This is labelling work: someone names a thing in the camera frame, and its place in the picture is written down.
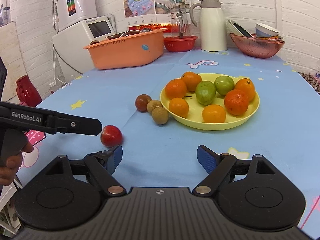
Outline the person's left hand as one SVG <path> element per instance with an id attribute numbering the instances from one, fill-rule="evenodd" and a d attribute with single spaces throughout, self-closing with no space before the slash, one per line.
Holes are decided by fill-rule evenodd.
<path id="1" fill-rule="evenodd" d="M 22 152 L 10 156 L 7 159 L 6 167 L 0 168 L 0 185 L 9 186 L 15 179 L 18 168 L 22 165 Z"/>

